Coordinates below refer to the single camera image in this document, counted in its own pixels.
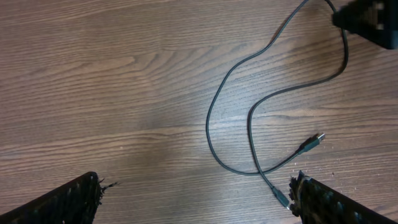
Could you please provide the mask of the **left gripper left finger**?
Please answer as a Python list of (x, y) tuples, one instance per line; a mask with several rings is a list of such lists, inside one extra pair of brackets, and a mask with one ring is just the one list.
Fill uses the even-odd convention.
[(87, 172), (1, 215), (1, 224), (92, 224), (105, 190), (96, 172)]

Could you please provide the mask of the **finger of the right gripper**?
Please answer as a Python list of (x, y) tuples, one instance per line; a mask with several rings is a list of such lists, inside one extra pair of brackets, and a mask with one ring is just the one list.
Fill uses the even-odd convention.
[(397, 48), (397, 0), (354, 0), (332, 15), (333, 25), (385, 49)]

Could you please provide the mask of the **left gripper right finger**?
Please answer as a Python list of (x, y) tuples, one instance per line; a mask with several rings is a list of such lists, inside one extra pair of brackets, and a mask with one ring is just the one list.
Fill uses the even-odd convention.
[(303, 172), (289, 187), (289, 209), (303, 224), (397, 224)]

